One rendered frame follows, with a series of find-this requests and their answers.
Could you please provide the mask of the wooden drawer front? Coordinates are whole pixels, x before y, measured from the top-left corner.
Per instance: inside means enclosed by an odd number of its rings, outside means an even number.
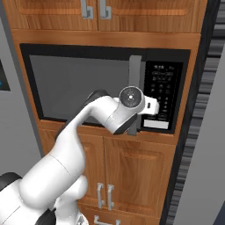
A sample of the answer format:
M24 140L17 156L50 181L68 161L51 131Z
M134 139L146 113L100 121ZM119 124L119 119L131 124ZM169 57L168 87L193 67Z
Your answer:
M159 219L147 216L140 216L130 213L122 213L120 211L108 211L107 209L98 209L97 207L78 205L81 213L87 218L90 225L94 223L94 216L98 217L99 222L109 225L116 225L116 221L120 221L120 225L159 225Z

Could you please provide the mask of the grey fridge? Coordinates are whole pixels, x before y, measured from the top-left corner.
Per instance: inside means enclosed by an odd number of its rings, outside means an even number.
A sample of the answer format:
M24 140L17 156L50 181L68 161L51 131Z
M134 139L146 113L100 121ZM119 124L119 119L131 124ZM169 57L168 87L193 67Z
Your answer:
M23 177L43 151L2 0L0 62L10 86L0 91L0 175L16 172Z

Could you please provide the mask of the wooden cupboard door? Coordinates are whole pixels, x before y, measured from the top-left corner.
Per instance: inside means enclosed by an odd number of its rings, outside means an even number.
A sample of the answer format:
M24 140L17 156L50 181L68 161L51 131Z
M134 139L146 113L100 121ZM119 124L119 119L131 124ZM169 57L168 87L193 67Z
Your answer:
M2 0L11 29L96 31L97 4L93 7L93 19L84 19L80 0Z
M40 140L44 154L54 146L56 131L39 129ZM84 175L88 179L88 190L79 200L79 204L98 206L98 183L104 184L101 190L102 200L105 200L105 160L103 138L89 134L78 134L86 155Z
M207 0L106 0L110 19L100 18L98 29L110 32L200 33Z
M111 138L105 138L104 144L106 182L114 186L114 208L159 218L176 147Z

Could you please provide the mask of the wooden cabinet frame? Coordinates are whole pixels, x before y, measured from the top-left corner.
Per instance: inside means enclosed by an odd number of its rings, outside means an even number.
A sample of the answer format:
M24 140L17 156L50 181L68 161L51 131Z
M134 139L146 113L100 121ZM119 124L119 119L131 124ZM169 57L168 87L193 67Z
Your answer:
M97 25L98 25L98 3L97 0ZM112 134L96 119L89 117L77 128L77 134L89 134L103 138L117 139L133 142L152 142L167 145L174 145L175 153L171 166L171 174L165 194L162 214L159 218L159 225L166 225L174 187L177 181L178 169L185 148L185 141L188 134L192 111L196 102L200 79L207 60L207 53L210 46L214 24L220 8L221 0L207 0L207 7L200 33L138 33L138 32L110 32L110 31L63 31L63 30L25 30L11 29L11 35L16 48L19 66L22 70L22 77L25 82L25 89L31 104L33 117L39 129L54 130L57 135L62 130L66 121L41 120L38 117L36 106L33 100L32 90L25 70L25 64L19 45L22 43L48 44L48 45L78 45L94 47L131 47L131 48L160 48L160 49L184 49L190 52L190 57L185 75L185 83L178 108L178 118L175 132L172 134L140 131L137 135ZM105 174L105 204L102 209L107 209L107 185Z

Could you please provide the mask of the microwave door with grey window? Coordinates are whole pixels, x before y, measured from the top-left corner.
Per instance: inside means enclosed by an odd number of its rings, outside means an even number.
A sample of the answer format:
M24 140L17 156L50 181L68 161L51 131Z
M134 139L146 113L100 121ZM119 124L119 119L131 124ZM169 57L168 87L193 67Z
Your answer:
M145 51L129 47L19 45L41 120L70 119L95 90L117 97L128 86L129 58Z

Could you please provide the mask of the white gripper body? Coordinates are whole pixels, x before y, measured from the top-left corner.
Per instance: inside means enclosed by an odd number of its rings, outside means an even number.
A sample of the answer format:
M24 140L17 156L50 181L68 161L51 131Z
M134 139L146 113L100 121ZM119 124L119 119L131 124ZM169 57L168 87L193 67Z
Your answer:
M152 98L150 100L150 113L153 114L153 115L158 114L159 107L160 107L160 105L159 105L157 99L156 98Z

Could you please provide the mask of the black microwave oven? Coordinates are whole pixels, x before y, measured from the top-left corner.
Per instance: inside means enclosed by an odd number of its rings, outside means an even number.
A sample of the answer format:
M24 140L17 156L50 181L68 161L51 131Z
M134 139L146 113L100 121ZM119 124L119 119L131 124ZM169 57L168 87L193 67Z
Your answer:
M147 97L159 102L157 115L138 117L137 132L172 134L178 118L178 108L185 83L190 52L184 49L141 48L140 88Z

